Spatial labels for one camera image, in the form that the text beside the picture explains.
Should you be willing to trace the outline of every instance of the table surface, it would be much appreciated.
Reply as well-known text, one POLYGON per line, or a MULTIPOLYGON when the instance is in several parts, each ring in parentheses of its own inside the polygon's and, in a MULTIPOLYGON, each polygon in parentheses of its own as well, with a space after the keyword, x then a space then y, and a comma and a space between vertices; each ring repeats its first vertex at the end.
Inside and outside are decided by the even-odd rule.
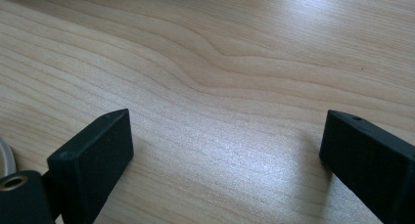
POLYGON ((18 170, 130 110, 96 223, 379 223, 318 158, 327 110, 415 144, 415 0, 0 0, 18 170))

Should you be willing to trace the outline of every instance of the black clamp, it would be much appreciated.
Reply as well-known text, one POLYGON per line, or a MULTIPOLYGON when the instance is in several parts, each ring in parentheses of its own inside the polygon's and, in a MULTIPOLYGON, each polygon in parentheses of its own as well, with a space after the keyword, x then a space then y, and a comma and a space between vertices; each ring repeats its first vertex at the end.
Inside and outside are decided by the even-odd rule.
POLYGON ((98 117, 52 153, 49 171, 0 180, 0 223, 93 223, 134 155, 128 110, 98 117))
POLYGON ((329 111, 320 158, 384 223, 415 223, 415 148, 371 122, 329 111))

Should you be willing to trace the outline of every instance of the wooden table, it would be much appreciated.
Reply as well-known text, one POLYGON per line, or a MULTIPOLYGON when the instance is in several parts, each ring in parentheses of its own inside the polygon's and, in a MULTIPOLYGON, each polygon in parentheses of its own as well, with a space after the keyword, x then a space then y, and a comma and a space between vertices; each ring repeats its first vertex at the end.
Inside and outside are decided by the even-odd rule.
POLYGON ((96 223, 379 223, 318 158, 328 109, 415 144, 415 0, 0 0, 18 169, 129 108, 96 223))

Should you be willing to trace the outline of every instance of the wood grain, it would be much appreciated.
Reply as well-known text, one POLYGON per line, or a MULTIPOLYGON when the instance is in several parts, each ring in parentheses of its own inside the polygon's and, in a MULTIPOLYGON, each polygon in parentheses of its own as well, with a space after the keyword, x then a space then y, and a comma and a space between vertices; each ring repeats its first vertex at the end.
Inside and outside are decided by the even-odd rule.
POLYGON ((328 109, 415 144, 415 0, 0 0, 19 170, 129 108, 97 223, 379 223, 318 158, 328 109))

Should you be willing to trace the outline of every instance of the metal ring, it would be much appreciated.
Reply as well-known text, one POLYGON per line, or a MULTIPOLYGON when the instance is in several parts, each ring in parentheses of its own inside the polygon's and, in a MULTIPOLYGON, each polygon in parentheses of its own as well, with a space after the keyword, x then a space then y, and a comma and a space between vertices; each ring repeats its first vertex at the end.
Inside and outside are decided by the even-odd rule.
POLYGON ((17 189, 19 186, 23 185, 25 182, 27 182, 26 176, 14 176, 6 181, 4 181, 2 184, 0 184, 0 191, 1 192, 8 192, 17 189))

